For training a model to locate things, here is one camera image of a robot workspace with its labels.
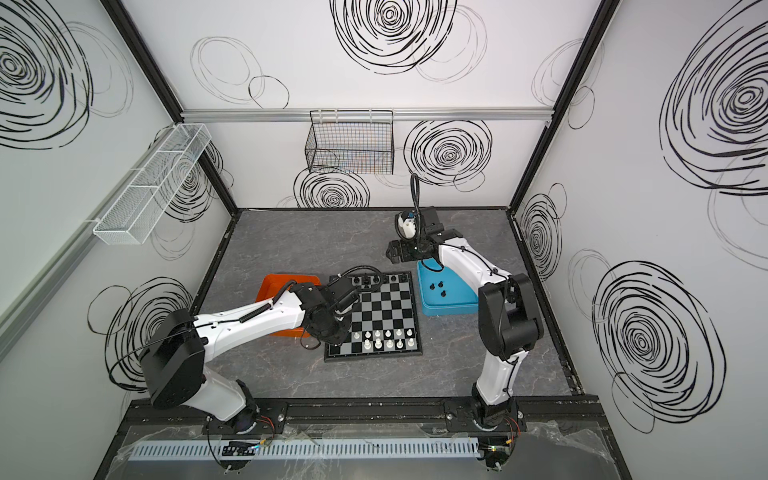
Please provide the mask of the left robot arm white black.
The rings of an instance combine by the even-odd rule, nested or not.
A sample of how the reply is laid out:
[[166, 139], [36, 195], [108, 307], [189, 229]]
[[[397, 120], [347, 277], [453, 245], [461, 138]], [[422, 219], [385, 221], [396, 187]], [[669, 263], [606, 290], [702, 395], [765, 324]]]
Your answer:
[[321, 343], [342, 343], [360, 289], [349, 278], [329, 283], [289, 281], [271, 298], [236, 309], [194, 316], [169, 313], [140, 348], [138, 358], [151, 405], [157, 410], [195, 408], [246, 433], [261, 419], [260, 407], [240, 380], [208, 364], [240, 345], [275, 332], [300, 328]]

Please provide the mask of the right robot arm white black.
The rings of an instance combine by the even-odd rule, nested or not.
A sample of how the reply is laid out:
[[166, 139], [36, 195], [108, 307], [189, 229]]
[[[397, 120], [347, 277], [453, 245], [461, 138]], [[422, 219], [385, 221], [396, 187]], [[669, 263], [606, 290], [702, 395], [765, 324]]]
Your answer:
[[513, 275], [483, 257], [462, 237], [418, 243], [392, 240], [386, 257], [394, 264], [433, 258], [476, 291], [478, 332], [486, 349], [473, 385], [475, 421], [491, 425], [517, 414], [513, 386], [528, 353], [544, 335], [536, 292], [530, 278]]

